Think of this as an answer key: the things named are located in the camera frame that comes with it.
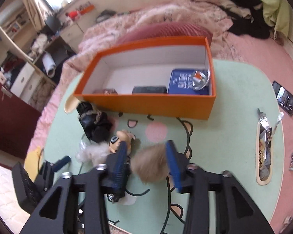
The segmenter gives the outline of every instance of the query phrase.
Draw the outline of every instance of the maroon door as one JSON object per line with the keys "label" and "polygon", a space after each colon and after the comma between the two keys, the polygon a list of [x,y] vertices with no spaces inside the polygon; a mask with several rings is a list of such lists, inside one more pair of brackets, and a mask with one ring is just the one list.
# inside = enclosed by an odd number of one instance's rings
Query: maroon door
{"label": "maroon door", "polygon": [[25,159],[41,113],[20,98],[3,96],[0,83],[0,149]]}

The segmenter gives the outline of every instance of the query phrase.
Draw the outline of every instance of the metal bolt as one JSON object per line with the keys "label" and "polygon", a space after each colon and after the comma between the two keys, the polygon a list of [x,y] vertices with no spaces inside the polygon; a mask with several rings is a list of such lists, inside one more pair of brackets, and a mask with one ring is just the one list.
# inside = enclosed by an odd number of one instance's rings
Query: metal bolt
{"label": "metal bolt", "polygon": [[71,178],[72,177],[72,173],[69,172],[65,172],[61,174],[61,178]]}
{"label": "metal bolt", "polygon": [[223,175],[224,177],[226,177],[226,178],[230,178],[230,177],[232,177],[232,174],[231,174],[230,171],[223,171],[222,175]]}
{"label": "metal bolt", "polygon": [[96,166],[96,169],[99,170],[99,171],[102,171],[102,170],[105,170],[107,168],[107,165],[106,164],[98,164]]}
{"label": "metal bolt", "polygon": [[198,168],[198,166],[195,163],[190,163],[187,166],[187,169],[189,170],[196,170]]}

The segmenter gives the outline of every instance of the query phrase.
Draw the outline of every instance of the white rolled paper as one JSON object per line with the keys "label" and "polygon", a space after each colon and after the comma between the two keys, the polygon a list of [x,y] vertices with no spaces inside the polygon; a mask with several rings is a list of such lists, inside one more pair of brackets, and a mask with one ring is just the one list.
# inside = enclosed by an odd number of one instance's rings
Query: white rolled paper
{"label": "white rolled paper", "polygon": [[48,77],[52,78],[55,75],[55,62],[52,59],[51,54],[46,52],[42,58],[43,66],[45,67],[45,70],[47,72]]}

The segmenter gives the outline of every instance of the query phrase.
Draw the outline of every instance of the fluffy brown ball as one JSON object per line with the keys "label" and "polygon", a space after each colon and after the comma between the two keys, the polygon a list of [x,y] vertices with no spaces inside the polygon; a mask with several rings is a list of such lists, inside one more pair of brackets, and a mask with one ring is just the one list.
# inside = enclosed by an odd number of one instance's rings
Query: fluffy brown ball
{"label": "fluffy brown ball", "polygon": [[131,171],[143,183],[164,180],[169,173],[165,144],[156,144],[138,151],[130,161]]}

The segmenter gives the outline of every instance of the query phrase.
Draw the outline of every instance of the cartoon eye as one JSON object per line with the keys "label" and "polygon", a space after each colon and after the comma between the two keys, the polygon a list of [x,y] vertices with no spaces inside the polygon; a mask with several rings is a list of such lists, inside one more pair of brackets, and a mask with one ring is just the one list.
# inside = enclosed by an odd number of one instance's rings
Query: cartoon eye
{"label": "cartoon eye", "polygon": [[111,138],[111,143],[114,144],[118,141],[118,137],[117,135],[114,135],[112,138]]}

